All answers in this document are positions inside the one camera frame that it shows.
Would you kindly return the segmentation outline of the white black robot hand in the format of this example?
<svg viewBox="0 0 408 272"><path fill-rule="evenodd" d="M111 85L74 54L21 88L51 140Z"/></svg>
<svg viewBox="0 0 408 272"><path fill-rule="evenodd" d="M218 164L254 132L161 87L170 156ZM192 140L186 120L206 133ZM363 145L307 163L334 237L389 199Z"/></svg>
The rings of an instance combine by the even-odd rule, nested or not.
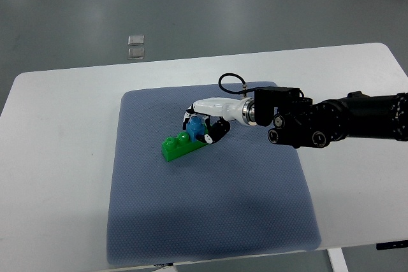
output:
<svg viewBox="0 0 408 272"><path fill-rule="evenodd" d="M236 120L243 125L255 126L254 99L232 99L211 97L195 101L186 110L182 129L186 130L191 118L201 115L205 120L206 134L198 134L195 139L206 144L218 142L230 131L230 122Z"/></svg>

